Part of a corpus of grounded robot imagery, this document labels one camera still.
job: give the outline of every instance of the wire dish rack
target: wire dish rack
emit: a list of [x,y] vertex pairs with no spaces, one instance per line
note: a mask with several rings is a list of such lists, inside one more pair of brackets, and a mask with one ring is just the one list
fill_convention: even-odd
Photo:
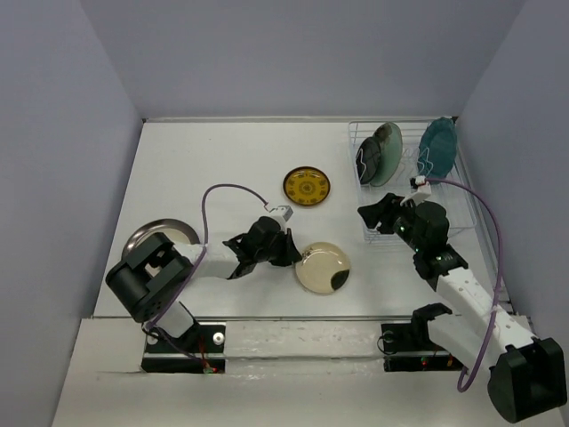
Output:
[[[385,122],[351,122],[349,123],[349,148],[351,153],[354,175],[358,195],[358,205],[372,205],[380,201],[387,193],[403,196],[411,191],[409,180],[419,174],[428,174],[432,169],[429,162],[429,152],[419,152],[419,143],[429,121],[395,121],[401,129],[403,136],[403,156],[399,167],[387,184],[373,187],[370,184],[360,185],[357,176],[356,157],[360,145],[365,138],[372,136],[373,132]],[[417,160],[426,161],[417,165]],[[446,176],[447,180],[464,183],[456,167]],[[477,225],[476,215],[470,195],[463,189],[447,184],[431,184],[432,196],[430,201],[439,203],[446,209],[450,222],[449,237],[472,229]],[[404,245],[405,243],[396,235],[383,235],[376,230],[369,230],[362,222],[365,242],[372,245]]]

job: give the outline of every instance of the yellow patterned plate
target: yellow patterned plate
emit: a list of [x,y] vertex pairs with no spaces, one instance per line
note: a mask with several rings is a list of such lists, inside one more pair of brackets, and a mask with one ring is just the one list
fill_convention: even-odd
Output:
[[297,205],[318,205],[330,194],[330,180],[324,172],[315,167],[297,167],[285,176],[283,190]]

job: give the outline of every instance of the purple cable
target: purple cable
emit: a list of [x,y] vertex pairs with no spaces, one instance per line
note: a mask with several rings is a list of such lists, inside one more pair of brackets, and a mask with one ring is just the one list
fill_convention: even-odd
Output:
[[486,350],[488,349],[488,345],[490,344],[490,340],[492,338],[492,332],[494,329],[494,325],[496,323],[496,310],[495,310],[495,308],[500,303],[501,277],[502,277],[502,266],[503,266],[502,265],[503,264],[503,262],[502,262],[503,261],[502,260],[503,253],[502,253],[501,231],[500,231],[500,226],[498,225],[498,220],[496,219],[496,216],[494,215],[494,212],[492,211],[492,209],[490,209],[490,206],[485,202],[485,200],[481,196],[479,196],[473,189],[470,189],[469,187],[462,185],[458,182],[443,180],[440,178],[427,178],[427,181],[429,181],[429,182],[441,182],[443,184],[450,184],[450,185],[453,185],[454,187],[464,189],[465,191],[470,193],[472,196],[476,197],[480,201],[480,203],[482,205],[484,205],[484,207],[486,208],[486,211],[488,211],[488,213],[490,214],[490,218],[492,218],[492,222],[494,223],[494,227],[496,228],[496,235],[498,237],[498,272],[496,273],[496,286],[494,287],[494,296],[493,296],[493,300],[492,300],[492,312],[490,313],[490,320],[488,322],[488,328],[486,329],[486,334],[484,335],[484,340],[482,341],[482,347],[480,347],[480,352],[478,353],[477,360],[474,363],[474,366],[472,367],[472,369],[470,371],[469,379],[466,381],[465,384],[462,384],[462,382],[464,381],[464,376],[468,372],[468,369],[466,367],[464,367],[461,371],[461,376],[459,377],[459,381],[456,385],[456,388],[458,389],[458,391],[460,393],[463,393],[464,391],[466,391],[470,388],[470,385],[472,385],[472,383],[474,382],[474,379],[477,376],[478,369],[480,368],[480,365],[482,365],[482,360],[484,359],[484,355],[486,353]]
[[[170,309],[170,307],[173,306],[173,304],[176,302],[176,299],[180,296],[182,291],[185,289],[186,285],[192,279],[192,276],[194,276],[194,273],[196,272],[197,267],[202,262],[202,260],[205,258],[205,253],[207,252],[206,246],[209,243],[209,239],[210,239],[210,231],[209,231],[209,228],[207,226],[207,215],[205,214],[205,201],[207,200],[207,196],[212,191],[214,191],[215,189],[222,188],[222,187],[231,188],[231,189],[242,189],[244,191],[247,191],[247,192],[253,194],[255,197],[257,197],[263,203],[263,205],[268,204],[268,201],[265,200],[265,198],[263,198],[263,196],[261,196],[259,193],[257,193],[256,191],[254,191],[252,189],[249,189],[243,185],[239,185],[239,184],[215,184],[215,185],[212,185],[209,189],[207,189],[205,191],[204,195],[202,196],[202,221],[204,222],[204,243],[203,243],[203,247],[202,247],[202,252],[197,257],[196,262],[194,263],[194,266],[192,267],[192,270],[189,272],[188,276],[186,277],[184,282],[180,285],[178,290],[176,290],[176,293],[173,295],[172,299],[164,306],[164,308],[152,320],[150,320],[148,322],[148,324],[145,327],[145,329],[147,331],[151,331],[156,326],[156,324],[160,321],[160,319],[164,316],[164,314]],[[162,335],[164,337],[166,335],[166,333],[162,332],[160,335]],[[180,353],[185,354],[186,356],[189,354],[189,353],[186,353],[183,351],[180,351]]]

